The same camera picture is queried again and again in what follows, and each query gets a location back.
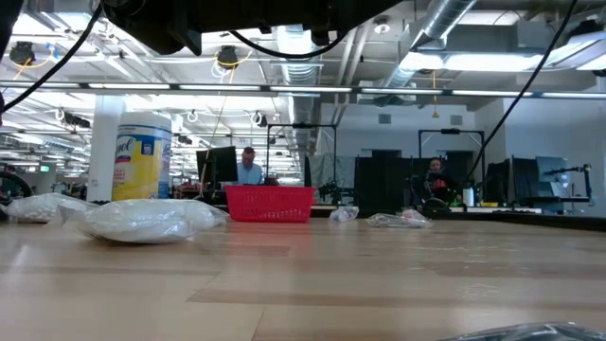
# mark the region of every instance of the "wooden table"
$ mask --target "wooden table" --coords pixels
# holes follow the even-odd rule
[[[128,245],[0,225],[0,331],[21,340],[435,340],[524,322],[606,329],[606,234],[230,223]]]

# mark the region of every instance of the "man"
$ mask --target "man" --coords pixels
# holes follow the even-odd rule
[[[8,166],[4,167],[4,171],[9,174],[15,174],[17,172],[17,169],[15,169],[14,166],[8,165]],[[12,180],[3,179],[2,187],[0,187],[0,191],[2,191],[2,194],[7,198],[16,197],[16,196],[19,196],[19,185],[17,185]]]
[[[442,174],[443,166],[442,159],[433,157],[429,162],[426,180],[429,182],[434,197],[448,202],[453,197],[452,190],[456,188],[456,181],[450,176]],[[461,200],[461,196],[458,194],[455,195],[455,198],[457,201]]]
[[[260,185],[263,183],[263,170],[261,166],[254,164],[255,150],[251,147],[244,148],[242,160],[238,163],[237,185]]]

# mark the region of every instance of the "plastic bag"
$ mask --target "plastic bag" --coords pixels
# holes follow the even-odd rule
[[[523,324],[474,332],[442,341],[575,341],[606,340],[604,332],[579,327],[572,322]]]
[[[0,206],[0,209],[11,217],[48,223],[57,213],[59,206],[69,207],[76,211],[85,211],[97,207],[95,204],[87,203],[67,195],[47,193],[15,199],[8,206]]]
[[[119,242],[177,242],[224,224],[227,213],[196,200],[136,199],[86,212],[61,207],[63,226]]]
[[[378,213],[366,219],[366,222],[376,227],[424,228],[432,225],[427,218],[414,209],[407,209],[401,215]]]
[[[360,209],[356,206],[339,207],[330,213],[329,220],[338,223],[349,222],[356,219],[358,212],[360,212]]]

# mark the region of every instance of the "red plastic basket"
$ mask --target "red plastic basket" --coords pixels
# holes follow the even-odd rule
[[[315,188],[226,186],[229,216],[237,222],[306,223]]]

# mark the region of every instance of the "disinfecting wipes canister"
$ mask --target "disinfecting wipes canister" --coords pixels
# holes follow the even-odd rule
[[[126,113],[117,128],[112,200],[169,197],[171,121]]]

